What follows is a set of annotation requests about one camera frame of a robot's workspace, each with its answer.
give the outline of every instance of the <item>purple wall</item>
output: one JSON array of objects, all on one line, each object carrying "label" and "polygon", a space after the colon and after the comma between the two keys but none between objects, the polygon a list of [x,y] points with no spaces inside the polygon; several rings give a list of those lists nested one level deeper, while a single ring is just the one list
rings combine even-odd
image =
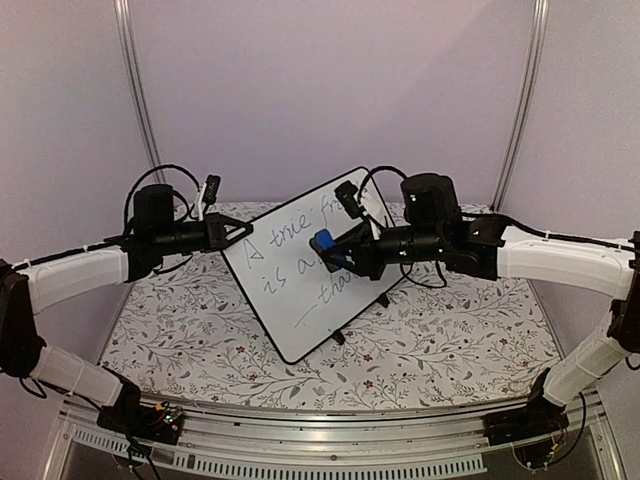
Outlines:
[{"label": "purple wall", "polygon": [[[131,12],[163,162],[221,174],[221,198],[283,200],[390,163],[491,201],[533,2],[142,0]],[[382,184],[399,196],[395,178]]]},{"label": "purple wall", "polygon": [[[146,169],[112,2],[3,2],[0,15],[0,258],[17,262],[121,229]],[[123,288],[37,318],[51,344],[96,359]],[[0,477],[40,478],[61,398],[0,376]]]},{"label": "purple wall", "polygon": [[[542,229],[628,238],[640,229],[640,3],[551,2],[524,142],[505,211]],[[537,284],[569,350],[603,317],[592,293]],[[599,383],[629,478],[640,478],[640,375]]]}]

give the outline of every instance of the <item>black cable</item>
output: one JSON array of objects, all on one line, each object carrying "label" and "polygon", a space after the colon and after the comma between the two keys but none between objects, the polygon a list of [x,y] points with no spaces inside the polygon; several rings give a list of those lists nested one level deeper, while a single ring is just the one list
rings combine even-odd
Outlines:
[{"label": "black cable", "polygon": [[138,480],[144,480],[144,478],[142,478],[142,475],[140,475],[136,470],[137,467],[134,468],[133,466],[133,453],[131,452],[131,448],[127,449],[127,455],[129,456],[129,471],[133,473]]},{"label": "black cable", "polygon": [[362,180],[362,183],[360,184],[360,189],[358,190],[358,196],[356,197],[356,200],[358,201],[358,203],[360,203],[360,201],[362,200],[362,192],[364,191],[364,187],[367,186],[367,183],[369,183],[369,180],[371,180],[376,173],[383,172],[383,171],[396,173],[400,175],[403,179],[407,178],[406,173],[404,173],[402,170],[392,165],[380,165],[378,167],[372,168],[367,172],[364,179]]},{"label": "black cable", "polygon": [[[155,463],[153,463],[153,460],[151,460],[151,455],[149,455],[147,453],[147,451],[144,449],[144,447],[140,444],[140,442],[138,442],[133,435],[131,435],[131,433],[129,433],[129,429],[122,425],[120,422],[116,422],[113,417],[111,417],[100,405],[98,405],[96,402],[94,402],[93,400],[91,400],[88,397],[85,397],[84,395],[78,395],[76,394],[77,397],[80,397],[81,399],[83,399],[85,402],[87,402],[89,405],[91,405],[93,408],[95,408],[96,410],[98,410],[99,413],[102,413],[113,425],[115,425],[116,427],[118,427],[120,430],[124,431],[124,436],[127,439],[127,441],[129,442],[130,448],[129,448],[129,464],[131,464],[132,461],[132,456],[131,456],[131,448],[133,448],[136,452],[140,453],[142,456],[144,456],[144,458],[147,460],[147,462],[149,462],[149,466],[151,467],[151,470],[153,471],[153,474],[156,478],[156,480],[162,480],[160,478],[160,473],[158,472],[158,469],[156,468]],[[136,473],[136,477],[143,480],[142,477],[137,473]]]},{"label": "black cable", "polygon": [[61,258],[70,257],[72,255],[79,255],[85,252],[93,252],[95,250],[101,250],[103,248],[112,247],[114,245],[116,245],[116,239],[110,239],[104,242],[88,245],[86,250],[84,249],[84,247],[72,248],[71,250],[65,250],[64,252],[54,253],[52,255],[47,255],[45,257],[29,260],[29,262],[20,263],[18,265],[14,265],[11,268],[14,272],[17,272],[20,270],[24,270],[25,268],[29,268],[30,266],[41,265],[43,263],[52,262],[54,260],[60,260]]},{"label": "black cable", "polygon": [[563,456],[558,457],[557,460],[555,461],[551,460],[551,462],[549,463],[549,466],[557,465],[558,463],[563,461],[565,458],[567,458],[569,455],[571,455],[571,452],[573,452],[575,448],[578,446],[578,443],[580,442],[580,438],[582,438],[582,434],[584,433],[584,427],[587,424],[587,401],[585,400],[582,392],[580,392],[579,395],[580,395],[580,400],[582,400],[582,423],[580,424],[580,430],[578,431],[578,436],[576,437],[575,442],[573,442],[573,445],[571,445],[569,450],[567,450]]},{"label": "black cable", "polygon": [[20,382],[20,385],[22,385],[22,388],[24,388],[27,391],[27,393],[30,393],[34,397],[40,398],[42,400],[46,400],[47,394],[44,391],[44,389],[42,388],[42,385],[40,385],[40,383],[37,380],[31,379],[33,384],[38,388],[37,392],[35,390],[31,390],[29,387],[27,387],[27,384],[24,383],[24,378],[19,378],[18,381]]},{"label": "black cable", "polygon": [[177,265],[174,265],[173,267],[169,267],[165,270],[154,270],[153,273],[155,273],[156,275],[164,275],[165,273],[171,273],[171,272],[175,272],[177,269],[184,267],[187,263],[189,263],[189,261],[193,258],[193,253],[189,254],[189,257],[184,260],[183,262],[178,263]]},{"label": "black cable", "polygon": [[411,278],[409,276],[409,274],[411,273],[411,270],[413,270],[413,263],[409,266],[409,271],[405,272],[404,271],[404,264],[400,264],[400,273],[402,273],[402,278],[409,280],[411,283],[413,283],[414,285],[418,285],[419,287],[425,287],[425,288],[429,288],[431,290],[439,290],[441,288],[445,288],[447,286],[447,279],[445,278],[444,274],[442,273],[442,269],[440,268],[440,262],[436,262],[436,272],[438,272],[438,277],[440,277],[440,280],[442,280],[442,285],[429,285],[427,283],[421,283],[418,282],[417,280],[414,280],[413,278]]},{"label": "black cable", "polygon": [[[209,207],[210,207],[210,206],[211,206],[211,205],[205,205],[204,210],[203,210],[203,212],[202,212],[202,215],[203,215],[203,216],[207,214],[207,210],[209,210]],[[199,220],[197,215],[195,215],[195,216],[194,216],[194,215],[192,215],[192,214],[193,214],[193,211],[194,211],[195,209],[196,209],[196,204],[195,204],[195,202],[194,202],[194,203],[191,205],[191,208],[189,209],[189,218],[190,218],[191,220]]]},{"label": "black cable", "polygon": [[563,234],[563,233],[549,233],[549,234],[547,234],[546,232],[543,232],[541,230],[536,230],[535,228],[529,227],[528,225],[525,225],[524,223],[519,222],[515,218],[512,218],[512,217],[510,217],[508,215],[503,215],[502,213],[467,213],[467,212],[464,212],[462,215],[466,216],[466,217],[472,217],[472,218],[488,217],[488,218],[499,218],[499,219],[502,219],[502,220],[506,220],[507,222],[509,222],[509,225],[517,227],[520,230],[522,230],[523,232],[526,232],[526,233],[528,233],[530,235],[534,235],[536,237],[548,238],[549,240],[561,240],[563,242],[573,242],[573,243],[587,243],[587,244],[591,244],[591,245],[598,245],[600,247],[614,248],[616,250],[624,250],[625,252],[631,252],[631,253],[640,254],[640,250],[636,250],[633,247],[629,247],[629,246],[626,246],[626,245],[617,245],[615,243],[606,242],[604,240],[598,240],[598,239],[595,239],[595,238],[581,237],[581,236],[578,236],[578,235],[566,235],[566,234]]},{"label": "black cable", "polygon": [[625,361],[625,363],[627,364],[627,367],[629,367],[629,370],[633,370],[634,372],[635,372],[636,370],[640,370],[640,364],[638,364],[638,365],[632,365],[632,364],[631,364],[631,360],[629,360],[629,357],[626,357],[626,358],[624,359],[624,361]]},{"label": "black cable", "polygon": [[181,167],[180,165],[173,165],[173,164],[168,164],[168,165],[159,165],[157,167],[154,167],[150,170],[147,170],[145,173],[142,174],[142,176],[140,178],[138,178],[138,180],[136,180],[136,182],[133,184],[133,187],[131,187],[131,190],[129,190],[129,193],[127,194],[127,199],[124,202],[124,229],[122,231],[122,236],[126,237],[129,234],[129,229],[130,229],[130,225],[129,225],[129,205],[131,204],[131,198],[133,197],[133,194],[136,192],[136,190],[138,190],[138,187],[140,186],[140,184],[145,180],[145,178],[147,178],[149,175],[152,175],[153,173],[159,171],[159,170],[177,170],[179,172],[184,173],[187,177],[189,177],[191,179],[191,181],[194,183],[194,185],[196,186],[196,190],[200,189],[200,185],[198,184],[198,180],[196,179],[196,177],[193,176],[193,174],[187,170],[184,167]]},{"label": "black cable", "polygon": [[187,199],[184,198],[184,195],[182,195],[180,192],[176,190],[173,191],[173,196],[176,197],[178,200],[180,200],[184,205],[184,208],[186,209],[186,212],[184,213],[184,215],[176,220],[176,223],[182,223],[189,217],[189,214],[191,213],[191,210],[189,210],[189,202],[187,202]]}]

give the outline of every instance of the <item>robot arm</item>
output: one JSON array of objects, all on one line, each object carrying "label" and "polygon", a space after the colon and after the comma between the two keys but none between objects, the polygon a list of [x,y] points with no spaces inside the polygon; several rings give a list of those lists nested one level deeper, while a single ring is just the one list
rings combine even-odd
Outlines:
[{"label": "robot arm", "polygon": [[[213,202],[219,177],[209,177],[199,199]],[[31,378],[65,394],[76,394],[101,407],[98,423],[112,430],[174,443],[178,428],[136,429],[149,412],[140,405],[139,388],[126,378],[47,345],[36,332],[34,316],[63,300],[106,285],[149,275],[165,257],[220,251],[250,234],[253,227],[220,213],[197,221],[174,220],[174,191],[151,185],[134,196],[131,232],[47,259],[9,265],[0,260],[0,369],[9,376]]]},{"label": "robot arm", "polygon": [[442,261],[449,271],[473,277],[546,280],[612,297],[612,318],[540,374],[525,407],[485,418],[491,444],[565,428],[565,406],[621,360],[640,352],[640,233],[631,241],[603,241],[538,232],[499,214],[465,220],[451,179],[435,174],[406,178],[401,189],[409,225],[380,229],[364,214],[354,195],[358,189],[338,187],[345,211],[363,222],[335,241],[326,231],[311,240],[330,270],[344,268],[377,280],[389,264]]}]

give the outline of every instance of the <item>cable tie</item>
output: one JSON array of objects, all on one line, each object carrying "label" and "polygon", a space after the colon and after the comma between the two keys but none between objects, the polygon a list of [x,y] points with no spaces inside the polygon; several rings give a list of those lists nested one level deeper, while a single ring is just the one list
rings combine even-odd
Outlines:
[{"label": "cable tie", "polygon": [[85,369],[84,361],[80,357],[78,357],[77,355],[73,355],[72,354],[72,356],[76,360],[78,360],[80,362],[81,367],[80,367],[80,372],[78,373],[78,376],[76,378],[76,381],[73,384],[73,387],[71,387],[71,390],[69,390],[67,392],[67,396],[69,396],[69,397],[71,397],[71,396],[73,396],[75,394],[76,388],[78,388],[78,384],[80,383],[80,379],[82,378],[82,374],[84,373],[84,369]]}]

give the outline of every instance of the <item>black whiteboard frame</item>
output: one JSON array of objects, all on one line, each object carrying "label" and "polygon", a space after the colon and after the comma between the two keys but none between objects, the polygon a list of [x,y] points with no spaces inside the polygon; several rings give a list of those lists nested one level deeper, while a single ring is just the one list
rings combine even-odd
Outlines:
[{"label": "black whiteboard frame", "polygon": [[[306,192],[298,195],[297,197],[294,197],[290,200],[287,200],[286,202],[284,202],[282,205],[278,205],[275,208],[272,208],[271,210],[262,213],[260,215],[258,215],[256,218],[253,218],[249,221],[249,223],[253,223],[255,221],[260,220],[261,218],[266,217],[267,215],[270,215],[271,213],[275,212],[276,210],[279,210],[283,207],[286,207],[287,205],[296,202],[298,200],[300,200],[303,197],[306,197],[307,195],[315,192],[316,190],[320,190],[321,188],[326,187],[327,185],[335,182],[336,180],[340,180],[341,178],[347,177],[349,175],[351,175],[353,172],[356,172],[358,170],[365,170],[367,173],[369,172],[369,169],[365,166],[359,166],[359,167],[355,167],[351,170],[349,170],[348,172],[343,173],[342,175],[339,175],[329,181],[324,182],[321,185],[318,185],[317,187],[312,188],[311,190],[307,190]],[[395,227],[395,222],[393,221],[393,216],[391,215],[391,212],[389,211],[389,207],[387,207],[387,203],[384,200],[384,197],[382,196],[382,192],[380,192],[380,189],[378,188],[378,185],[376,184],[375,180],[373,179],[373,177],[371,178],[371,180],[369,180],[369,182],[371,182],[373,184],[373,186],[376,189],[376,192],[378,192],[378,195],[380,196],[380,198],[382,199],[382,202],[384,203],[384,209],[387,212],[387,215],[389,216],[389,219],[391,220],[391,226]],[[276,352],[278,353],[278,356],[280,357],[280,359],[287,365],[295,365],[298,362],[300,362],[301,360],[303,360],[304,358],[306,358],[309,354],[313,353],[314,351],[316,351],[319,347],[321,347],[322,345],[324,345],[324,343],[327,340],[330,340],[331,337],[333,337],[333,335],[335,334],[335,332],[338,332],[340,330],[342,330],[343,328],[345,328],[347,325],[349,325],[353,320],[355,320],[357,317],[359,317],[362,313],[364,313],[369,307],[371,307],[371,305],[373,305],[374,303],[376,303],[377,300],[374,300],[373,302],[367,304],[362,310],[360,310],[357,314],[355,314],[353,317],[351,317],[349,320],[347,320],[342,326],[340,326],[339,328],[337,328],[336,330],[334,330],[333,332],[331,332],[331,334],[329,334],[326,338],[322,339],[315,347],[313,347],[311,350],[309,350],[307,353],[305,353],[304,355],[302,355],[301,357],[299,357],[298,359],[294,360],[294,361],[288,361],[284,358],[284,356],[282,355],[282,352],[280,352],[280,349],[278,348],[278,345],[276,344],[276,342],[273,341],[273,338],[271,337],[271,334],[269,333],[269,330],[267,330],[267,328],[265,327],[262,319],[260,318],[260,315],[258,314],[258,311],[256,310],[256,308],[254,307],[253,303],[251,303],[251,300],[249,299],[249,295],[247,295],[246,290],[244,289],[244,287],[242,286],[242,282],[240,282],[240,279],[238,278],[238,276],[236,275],[236,272],[233,270],[233,267],[231,266],[231,263],[229,262],[229,259],[227,258],[224,250],[221,252],[222,253],[222,258],[224,259],[224,262],[227,264],[227,267],[229,268],[229,272],[231,272],[231,275],[233,276],[233,279],[235,280],[236,284],[238,285],[238,287],[240,287],[240,291],[242,292],[242,295],[244,296],[245,300],[247,301],[247,304],[249,305],[249,308],[251,308],[251,311],[253,312],[253,314],[255,315],[256,319],[258,320],[258,322],[260,322],[260,326],[262,327],[262,330],[264,331],[264,333],[267,335],[267,337],[269,338],[269,341],[271,342],[271,344],[273,345],[273,348],[276,350]],[[384,292],[382,292],[380,295],[385,295],[387,293],[389,293],[392,289],[394,289],[400,282],[402,281],[402,277],[400,277],[398,279],[397,282],[395,282],[393,285],[391,285],[387,290],[385,290]]]}]

